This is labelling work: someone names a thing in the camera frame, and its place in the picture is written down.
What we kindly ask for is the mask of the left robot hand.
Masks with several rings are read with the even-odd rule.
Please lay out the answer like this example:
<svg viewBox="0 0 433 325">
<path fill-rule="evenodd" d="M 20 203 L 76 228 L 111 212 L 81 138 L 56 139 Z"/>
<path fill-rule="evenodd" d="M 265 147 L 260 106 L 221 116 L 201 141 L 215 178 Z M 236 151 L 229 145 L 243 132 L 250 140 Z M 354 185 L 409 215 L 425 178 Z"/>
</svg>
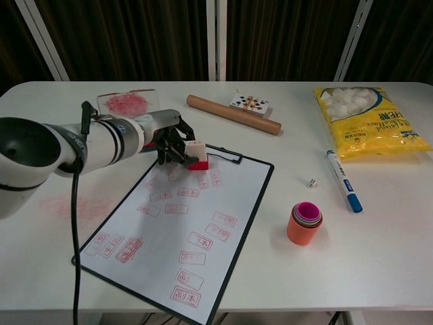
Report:
<svg viewBox="0 0 433 325">
<path fill-rule="evenodd" d="M 193 141 L 196 137 L 177 110 L 150 112 L 134 120 L 143 130 L 144 144 L 155 145 L 159 165 L 174 162 L 190 167 L 199 161 L 199 158 L 186 153 L 185 141 Z"/>
</svg>

